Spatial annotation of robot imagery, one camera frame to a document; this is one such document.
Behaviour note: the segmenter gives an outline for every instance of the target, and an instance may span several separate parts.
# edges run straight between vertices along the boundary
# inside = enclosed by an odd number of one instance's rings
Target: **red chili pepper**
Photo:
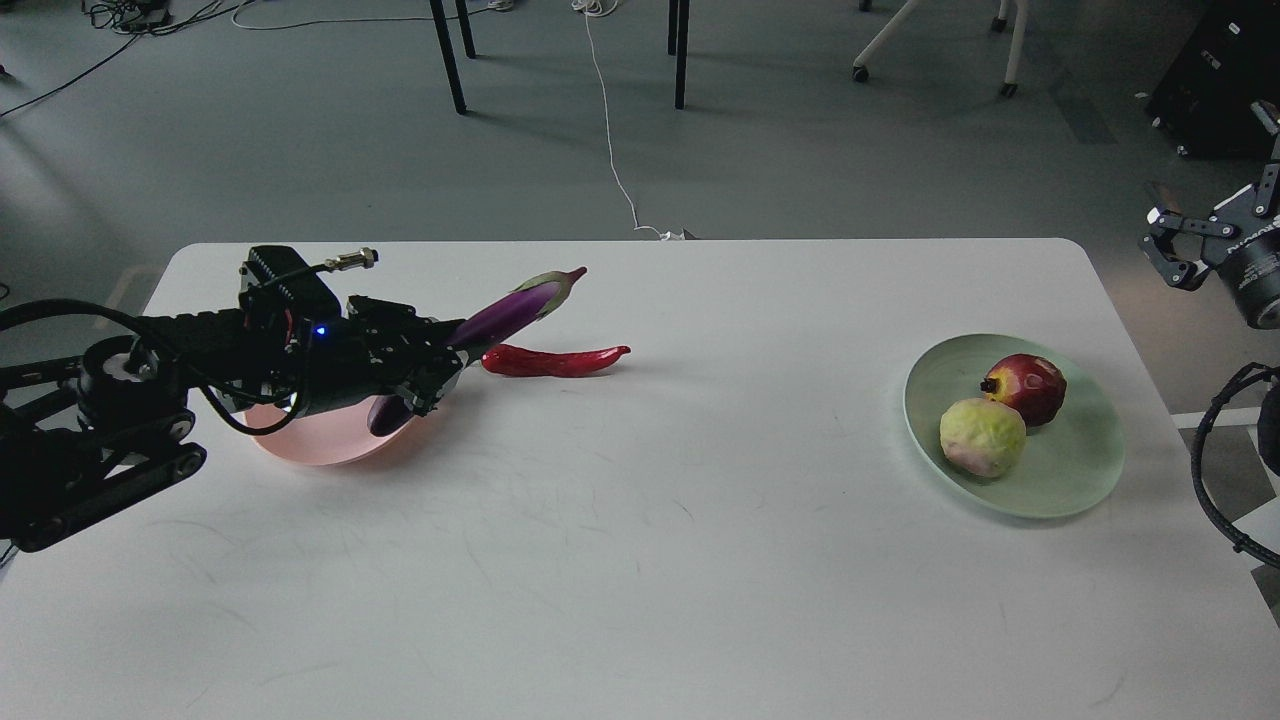
[[[581,378],[618,361],[631,348],[620,345],[588,352],[539,352],[515,345],[495,345],[480,357],[490,373],[513,378]]]

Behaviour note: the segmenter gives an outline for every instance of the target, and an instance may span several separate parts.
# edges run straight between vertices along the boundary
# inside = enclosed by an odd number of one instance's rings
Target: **black chair leg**
[[[462,99],[462,81],[458,79],[458,64],[453,59],[453,41],[449,40],[449,26],[444,19],[444,0],[431,0],[431,19],[435,22],[435,35],[440,40],[444,73],[449,77],[449,92],[453,94],[453,109],[463,115],[467,111],[467,104]]]
[[[667,6],[667,54],[668,55],[675,55],[676,54],[676,23],[678,22],[677,18],[680,15],[680,13],[676,9],[676,6],[677,6],[677,0],[671,0],[669,5]]]
[[[685,69],[689,65],[689,0],[678,1],[676,20],[676,109],[685,109]]]
[[[467,58],[476,59],[476,44],[471,38],[471,15],[467,14],[467,0],[454,0],[454,6],[458,9],[458,26],[462,27],[462,49],[466,51]]]

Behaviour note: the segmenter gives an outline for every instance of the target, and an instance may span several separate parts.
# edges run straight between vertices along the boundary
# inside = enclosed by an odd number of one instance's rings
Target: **green plate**
[[[988,480],[947,461],[938,419],[955,401],[980,397],[978,383],[987,370],[1015,352],[1057,365],[1066,378],[1066,400],[1051,423],[1030,430],[1018,464]],[[933,346],[911,366],[902,407],[915,445],[948,487],[1019,518],[1062,518],[1088,510],[1111,493],[1124,469],[1124,433],[1102,388],[1075,363],[1016,337],[968,334]]]

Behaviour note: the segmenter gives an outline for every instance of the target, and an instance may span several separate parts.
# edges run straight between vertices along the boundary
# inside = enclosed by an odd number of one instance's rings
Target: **pink plate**
[[[271,455],[300,465],[339,465],[360,460],[378,452],[413,424],[411,420],[387,437],[374,437],[369,433],[369,409],[375,400],[370,397],[349,407],[298,418],[269,436],[255,436],[253,442]],[[283,416],[284,410],[274,405],[255,405],[244,411],[244,424],[265,428]]]

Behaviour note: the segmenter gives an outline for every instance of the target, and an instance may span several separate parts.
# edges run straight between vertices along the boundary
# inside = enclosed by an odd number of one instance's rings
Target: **red apple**
[[[996,363],[979,388],[987,400],[1018,410],[1028,428],[1052,420],[1066,398],[1062,372],[1048,360],[1024,352]]]

